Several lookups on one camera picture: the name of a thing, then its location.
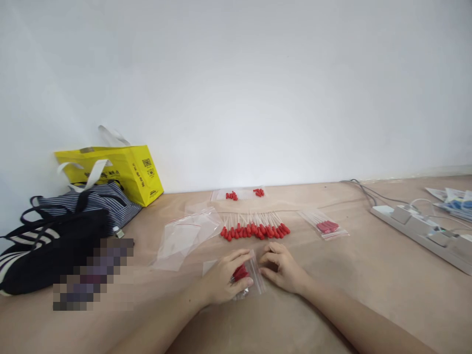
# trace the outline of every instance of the finger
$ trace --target finger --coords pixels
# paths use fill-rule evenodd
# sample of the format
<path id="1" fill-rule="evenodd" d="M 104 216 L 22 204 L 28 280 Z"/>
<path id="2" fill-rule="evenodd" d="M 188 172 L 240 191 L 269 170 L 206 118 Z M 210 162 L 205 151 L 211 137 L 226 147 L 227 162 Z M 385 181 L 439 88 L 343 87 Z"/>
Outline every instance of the finger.
<path id="1" fill-rule="evenodd" d="M 285 253 L 287 249 L 281 245 L 280 243 L 277 242 L 269 242 L 267 245 L 264 247 L 264 252 L 272 252 L 272 253 Z"/>
<path id="2" fill-rule="evenodd" d="M 261 274 L 273 282 L 275 285 L 282 287 L 282 276 L 279 273 L 270 270 L 269 268 L 262 267 L 259 269 Z"/>
<path id="3" fill-rule="evenodd" d="M 231 262 L 235 260 L 236 258 L 238 258 L 239 256 L 248 254 L 249 252 L 250 250 L 241 248 L 239 250 L 232 251 L 230 254 L 224 256 L 221 260 L 225 262 Z"/>
<path id="4" fill-rule="evenodd" d="M 277 264 L 278 266 L 280 265 L 280 255 L 275 254 L 275 253 L 270 253 L 267 252 L 265 253 L 261 259 L 259 259 L 259 263 L 266 263 L 266 262 L 272 262 Z"/>
<path id="5" fill-rule="evenodd" d="M 236 258 L 234 261 L 229 262 L 228 266 L 229 269 L 231 270 L 231 274 L 233 274 L 240 265 L 242 265 L 244 262 L 247 262 L 250 260 L 252 256 L 250 254 L 247 255 L 242 255 Z"/>
<path id="6" fill-rule="evenodd" d="M 237 293 L 242 292 L 244 289 L 253 286 L 253 284 L 254 284 L 254 280 L 252 280 L 252 278 L 245 277 L 245 278 L 239 279 L 234 284 L 231 284 L 231 287 L 230 287 L 231 293 L 233 295 L 236 295 Z"/>

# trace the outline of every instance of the power strip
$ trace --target power strip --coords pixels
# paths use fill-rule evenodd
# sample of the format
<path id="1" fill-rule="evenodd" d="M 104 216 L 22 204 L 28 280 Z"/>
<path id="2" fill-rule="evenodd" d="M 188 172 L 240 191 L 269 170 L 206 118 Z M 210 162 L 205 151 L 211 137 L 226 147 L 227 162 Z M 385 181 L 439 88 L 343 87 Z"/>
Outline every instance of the power strip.
<path id="1" fill-rule="evenodd" d="M 439 225 L 431 221 L 425 221 L 416 212 L 411 209 L 408 210 L 403 206 L 397 206 L 396 209 L 389 206 L 374 206 L 370 209 L 370 212 L 464 273 L 472 275 L 471 236 L 447 236 L 443 233 L 445 230 Z M 418 228 L 419 223 L 423 224 L 423 229 L 421 227 Z M 434 231 L 435 225 L 442 231 Z"/>

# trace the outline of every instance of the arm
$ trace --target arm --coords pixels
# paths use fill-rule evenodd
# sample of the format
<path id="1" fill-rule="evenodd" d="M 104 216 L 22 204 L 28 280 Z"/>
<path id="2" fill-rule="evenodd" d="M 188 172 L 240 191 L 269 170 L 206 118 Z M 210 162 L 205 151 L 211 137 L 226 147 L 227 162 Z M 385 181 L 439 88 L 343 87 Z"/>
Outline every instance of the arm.
<path id="1" fill-rule="evenodd" d="M 260 263 L 273 262 L 278 271 L 261 273 L 282 289 L 299 294 L 317 307 L 363 354 L 435 353 L 411 334 L 372 311 L 344 292 L 314 281 L 293 259 L 284 245 L 271 242 Z"/>
<path id="2" fill-rule="evenodd" d="M 233 251 L 219 260 L 205 276 L 159 308 L 143 326 L 123 339 L 110 353 L 164 353 L 187 323 L 205 306 L 231 300 L 253 285 L 243 278 L 232 284 L 237 267 L 251 259 L 249 250 Z"/>

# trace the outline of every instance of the beige floor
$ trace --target beige floor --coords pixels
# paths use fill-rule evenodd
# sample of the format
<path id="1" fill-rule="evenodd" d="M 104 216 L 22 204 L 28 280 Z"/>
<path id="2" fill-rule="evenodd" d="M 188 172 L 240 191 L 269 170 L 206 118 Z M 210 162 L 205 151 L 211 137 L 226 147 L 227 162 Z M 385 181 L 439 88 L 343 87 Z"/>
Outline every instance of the beige floor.
<path id="1" fill-rule="evenodd" d="M 419 178 L 371 184 L 396 199 L 433 200 L 424 187 L 472 189 L 472 177 Z M 440 353 L 472 353 L 472 277 L 371 215 L 359 189 L 344 183 L 268 187 L 269 198 L 221 201 L 218 211 L 322 209 L 351 236 L 323 241 L 293 211 L 280 212 L 292 233 L 281 240 L 312 274 L 391 319 Z M 161 196 L 125 227 L 135 239 L 132 265 L 115 278 L 93 311 L 52 311 L 52 288 L 0 299 L 2 353 L 102 353 L 165 304 L 165 295 L 201 276 L 202 262 L 231 249 L 260 254 L 267 241 L 214 237 L 180 272 L 153 270 L 163 225 L 209 192 Z M 430 206 L 420 205 L 426 211 Z M 445 227 L 458 227 L 442 220 Z M 196 316 L 171 353 L 348 353 L 341 336 L 310 305 L 268 284 L 267 292 L 209 308 Z"/>

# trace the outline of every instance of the white bag handle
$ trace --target white bag handle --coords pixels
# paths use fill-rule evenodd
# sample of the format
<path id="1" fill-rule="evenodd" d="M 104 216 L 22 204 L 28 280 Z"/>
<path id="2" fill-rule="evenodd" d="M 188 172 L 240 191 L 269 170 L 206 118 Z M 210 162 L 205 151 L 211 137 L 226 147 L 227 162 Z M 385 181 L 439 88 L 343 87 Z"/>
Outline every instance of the white bag handle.
<path id="1" fill-rule="evenodd" d="M 124 136 L 118 133 L 116 130 L 110 131 L 105 128 L 103 125 L 98 126 L 98 131 L 100 132 L 102 138 L 104 138 L 110 147 L 123 147 L 131 146 L 129 141 L 127 141 Z"/>
<path id="2" fill-rule="evenodd" d="M 64 168 L 68 164 L 72 164 L 72 165 L 74 165 L 75 167 L 77 167 L 78 169 L 81 169 L 81 170 L 84 169 L 84 167 L 82 167 L 78 163 L 64 162 L 64 163 L 60 164 L 59 167 L 58 167 L 58 175 L 60 175 L 60 173 L 64 170 Z M 98 180 L 100 179 L 100 176 L 102 175 L 102 172 L 103 172 L 103 169 L 105 168 L 105 166 L 113 166 L 113 164 L 111 163 L 110 160 L 107 160 L 107 159 L 97 160 L 97 162 L 95 162 L 95 164 L 92 168 L 92 171 L 90 172 L 90 176 L 88 177 L 85 188 L 80 188 L 80 187 L 78 187 L 76 185 L 73 185 L 73 184 L 70 184 L 69 186 L 73 190 L 75 190 L 77 193 L 82 193 L 83 191 L 86 191 L 86 190 L 92 188 L 98 182 Z"/>

